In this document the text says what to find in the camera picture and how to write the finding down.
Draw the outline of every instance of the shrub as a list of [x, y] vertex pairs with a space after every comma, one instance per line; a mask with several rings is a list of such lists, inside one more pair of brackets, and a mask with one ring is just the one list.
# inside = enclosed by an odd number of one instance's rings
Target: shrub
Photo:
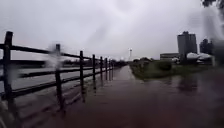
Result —
[[139, 60], [138, 59], [134, 59], [133, 62], [137, 63]]
[[123, 60], [119, 60], [119, 61], [114, 61], [113, 64], [115, 67], [123, 67], [123, 66], [127, 65], [127, 62], [125, 62]]
[[172, 68], [172, 64], [169, 61], [158, 61], [156, 67], [160, 70], [169, 71]]
[[141, 61], [150, 61], [150, 59], [148, 59], [147, 57], [142, 57], [141, 59], [140, 59]]

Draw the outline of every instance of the light pole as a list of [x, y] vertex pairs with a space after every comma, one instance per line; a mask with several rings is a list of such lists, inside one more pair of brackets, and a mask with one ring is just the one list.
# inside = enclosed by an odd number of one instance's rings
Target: light pole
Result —
[[132, 49], [130, 49], [129, 61], [131, 61]]

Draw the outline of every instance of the fence post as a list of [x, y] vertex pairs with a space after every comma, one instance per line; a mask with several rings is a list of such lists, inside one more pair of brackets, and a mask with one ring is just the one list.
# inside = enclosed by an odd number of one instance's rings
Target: fence post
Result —
[[60, 110], [62, 112], [65, 112], [64, 111], [64, 99], [63, 99], [63, 96], [62, 96], [62, 88], [61, 88], [61, 76], [60, 76], [60, 51], [61, 51], [61, 48], [60, 48], [60, 44], [56, 44], [56, 57], [57, 57], [57, 65], [55, 67], [55, 79], [56, 79], [56, 88], [57, 88], [57, 97], [58, 97], [58, 103], [59, 103], [59, 106], [60, 106]]
[[100, 79], [103, 80], [103, 57], [100, 57]]
[[114, 61], [111, 61], [111, 75], [112, 75], [112, 80], [113, 80], [113, 77], [114, 77]]
[[82, 94], [85, 94], [84, 88], [84, 78], [83, 78], [83, 51], [80, 51], [80, 58], [79, 58], [79, 69], [80, 69], [80, 86]]
[[105, 70], [106, 70], [106, 80], [107, 80], [107, 58], [105, 59]]
[[4, 42], [4, 55], [3, 55], [3, 76], [4, 76], [4, 89], [7, 100], [13, 100], [12, 87], [10, 81], [10, 60], [11, 60], [11, 46], [12, 46], [13, 32], [7, 31]]
[[108, 69], [109, 69], [109, 80], [111, 80], [110, 59], [108, 61]]
[[18, 108], [14, 102], [14, 96], [11, 86], [11, 46], [13, 32], [7, 31], [5, 35], [4, 51], [3, 51], [3, 82], [6, 100], [8, 101], [8, 109], [13, 114], [12, 126], [22, 128], [21, 119], [18, 113]]
[[93, 89], [96, 90], [96, 59], [95, 55], [93, 54], [92, 57], [92, 63], [93, 63]]

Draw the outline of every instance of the tree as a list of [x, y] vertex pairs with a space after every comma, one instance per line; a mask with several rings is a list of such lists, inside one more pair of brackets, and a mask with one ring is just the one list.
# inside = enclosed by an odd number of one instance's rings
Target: tree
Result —
[[143, 61], [150, 61], [147, 57], [142, 57], [140, 60], [143, 60]]
[[224, 17], [224, 0], [202, 0], [202, 4], [204, 7], [211, 6], [214, 2], [217, 2], [218, 9]]
[[139, 60], [138, 59], [134, 59], [133, 62], [137, 63]]

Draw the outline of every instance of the sky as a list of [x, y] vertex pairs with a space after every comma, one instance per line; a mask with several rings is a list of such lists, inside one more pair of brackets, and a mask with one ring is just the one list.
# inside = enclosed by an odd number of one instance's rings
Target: sky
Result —
[[133, 59], [159, 58], [178, 51], [183, 31], [195, 33], [198, 44], [211, 35], [213, 20], [205, 19], [217, 19], [214, 13], [200, 0], [0, 0], [0, 42], [12, 31], [14, 45], [48, 49], [60, 43], [67, 53], [116, 59], [128, 59], [132, 49]]

